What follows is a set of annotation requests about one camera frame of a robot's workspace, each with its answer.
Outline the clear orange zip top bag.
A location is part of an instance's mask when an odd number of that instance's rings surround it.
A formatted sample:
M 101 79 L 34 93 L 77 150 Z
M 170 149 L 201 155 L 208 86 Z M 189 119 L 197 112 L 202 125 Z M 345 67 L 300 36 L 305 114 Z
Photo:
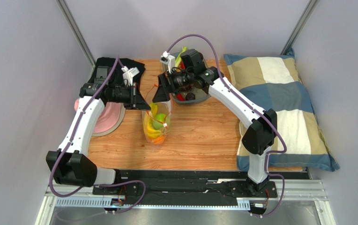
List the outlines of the clear orange zip top bag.
M 153 85 L 147 92 L 146 102 L 150 110 L 142 112 L 143 132 L 146 140 L 154 145 L 164 143 L 169 131 L 171 130 L 172 100 L 153 103 L 152 99 L 157 92 L 158 86 Z

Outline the green apple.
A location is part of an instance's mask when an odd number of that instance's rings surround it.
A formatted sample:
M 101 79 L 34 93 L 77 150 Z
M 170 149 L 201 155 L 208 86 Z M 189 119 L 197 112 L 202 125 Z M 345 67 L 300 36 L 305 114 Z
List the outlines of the green apple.
M 152 119 L 152 126 L 155 130 L 160 130 L 164 127 L 164 120 L 166 114 L 165 113 L 158 113 L 154 119 Z

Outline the yellow bananas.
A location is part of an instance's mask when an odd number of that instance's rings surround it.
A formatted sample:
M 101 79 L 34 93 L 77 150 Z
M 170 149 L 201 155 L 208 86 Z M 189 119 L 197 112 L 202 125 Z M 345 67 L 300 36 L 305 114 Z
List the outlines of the yellow bananas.
M 155 103 L 150 104 L 151 110 L 146 111 L 145 113 L 145 122 L 146 122 L 146 135 L 149 139 L 154 140 L 159 138 L 162 135 L 160 129 L 155 129 L 153 126 L 153 115 L 157 114 L 158 106 Z

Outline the orange fruit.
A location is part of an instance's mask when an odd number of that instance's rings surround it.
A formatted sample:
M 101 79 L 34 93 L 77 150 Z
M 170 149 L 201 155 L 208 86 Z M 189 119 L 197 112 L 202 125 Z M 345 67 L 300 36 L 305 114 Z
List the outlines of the orange fruit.
M 152 141 L 152 143 L 155 145 L 160 145 L 160 144 L 164 143 L 164 141 L 165 141 L 165 136 L 160 136 L 160 137 L 154 139 Z

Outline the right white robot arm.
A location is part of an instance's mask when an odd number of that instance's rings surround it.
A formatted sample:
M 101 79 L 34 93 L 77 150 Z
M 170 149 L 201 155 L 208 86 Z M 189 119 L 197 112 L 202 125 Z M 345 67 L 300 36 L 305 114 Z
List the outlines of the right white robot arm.
M 241 139 L 249 152 L 249 169 L 246 190 L 251 195 L 264 192 L 269 181 L 265 172 L 266 154 L 274 143 L 277 127 L 277 115 L 272 109 L 265 111 L 252 103 L 225 78 L 217 67 L 207 67 L 203 56 L 195 49 L 184 51 L 180 58 L 183 69 L 175 66 L 175 56 L 163 52 L 160 62 L 167 70 L 158 76 L 158 88 L 152 101 L 166 102 L 171 94 L 178 94 L 180 89 L 193 85 L 224 104 L 246 128 Z

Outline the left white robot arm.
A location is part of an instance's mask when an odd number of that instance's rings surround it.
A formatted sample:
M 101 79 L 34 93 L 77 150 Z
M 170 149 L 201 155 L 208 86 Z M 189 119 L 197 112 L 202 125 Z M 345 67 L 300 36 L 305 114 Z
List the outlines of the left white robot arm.
M 66 137 L 56 151 L 49 151 L 46 156 L 52 181 L 79 187 L 115 182 L 116 169 L 98 167 L 87 157 L 97 120 L 108 103 L 121 104 L 128 110 L 150 110 L 139 84 L 134 81 L 140 75 L 139 69 L 123 67 L 121 70 L 122 84 L 109 85 L 109 79 L 116 73 L 113 68 L 102 67 L 96 70 L 93 82 L 81 87 L 79 105 Z

